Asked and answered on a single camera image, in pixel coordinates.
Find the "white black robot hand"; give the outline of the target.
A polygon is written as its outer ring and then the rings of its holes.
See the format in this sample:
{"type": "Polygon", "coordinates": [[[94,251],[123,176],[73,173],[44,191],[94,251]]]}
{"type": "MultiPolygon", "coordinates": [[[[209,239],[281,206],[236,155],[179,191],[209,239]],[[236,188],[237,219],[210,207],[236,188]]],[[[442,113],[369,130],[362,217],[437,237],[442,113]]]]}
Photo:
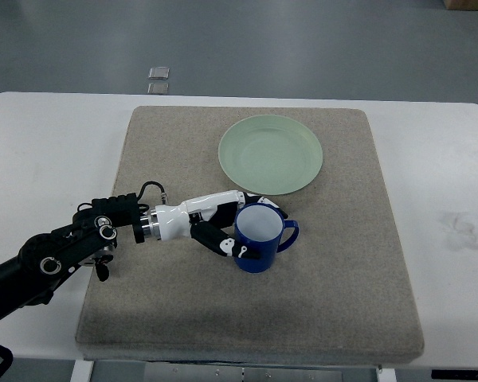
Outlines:
{"type": "Polygon", "coordinates": [[[133,226],[135,241],[139,244],[146,238],[168,241],[191,237],[224,257],[260,259],[259,252],[221,230],[232,226],[240,207],[254,203],[269,205],[283,218],[288,218],[279,205],[265,196],[230,190],[195,197],[176,206],[147,206],[145,211],[139,213],[139,223],[133,226]]]}

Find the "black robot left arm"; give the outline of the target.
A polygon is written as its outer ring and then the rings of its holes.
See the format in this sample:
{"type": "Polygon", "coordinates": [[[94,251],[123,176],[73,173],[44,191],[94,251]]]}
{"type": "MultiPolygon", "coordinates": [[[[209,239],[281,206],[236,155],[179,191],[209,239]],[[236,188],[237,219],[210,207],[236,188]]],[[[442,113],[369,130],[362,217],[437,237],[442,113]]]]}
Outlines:
{"type": "Polygon", "coordinates": [[[117,246],[117,229],[130,226],[135,242],[189,237],[224,257],[250,260],[267,269],[266,245],[297,223],[268,198],[231,190],[169,206],[167,195],[155,207],[142,193],[94,199],[79,205],[72,223],[35,235],[17,256],[0,264],[0,320],[24,306],[48,304],[54,291],[80,267],[94,267],[100,281],[108,279],[108,263],[117,246]]]}

